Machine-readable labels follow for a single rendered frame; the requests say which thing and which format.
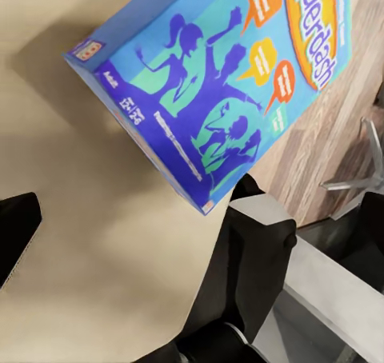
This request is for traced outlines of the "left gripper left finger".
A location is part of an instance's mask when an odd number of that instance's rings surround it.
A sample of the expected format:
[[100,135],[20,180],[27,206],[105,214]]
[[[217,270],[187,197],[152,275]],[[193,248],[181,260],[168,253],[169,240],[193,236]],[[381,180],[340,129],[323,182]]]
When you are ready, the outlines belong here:
[[34,192],[0,201],[0,288],[41,222]]

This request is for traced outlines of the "board game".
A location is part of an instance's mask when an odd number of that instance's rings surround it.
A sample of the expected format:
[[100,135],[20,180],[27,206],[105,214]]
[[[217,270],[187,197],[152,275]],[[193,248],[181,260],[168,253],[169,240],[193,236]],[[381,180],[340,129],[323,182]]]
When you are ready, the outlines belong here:
[[350,0],[131,0],[63,56],[206,215],[351,62]]

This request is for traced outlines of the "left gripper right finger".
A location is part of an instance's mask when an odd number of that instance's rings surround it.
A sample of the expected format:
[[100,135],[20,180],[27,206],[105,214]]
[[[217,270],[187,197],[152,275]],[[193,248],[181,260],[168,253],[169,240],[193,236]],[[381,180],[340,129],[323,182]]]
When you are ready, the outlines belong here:
[[358,220],[384,255],[384,195],[367,191],[358,210]]

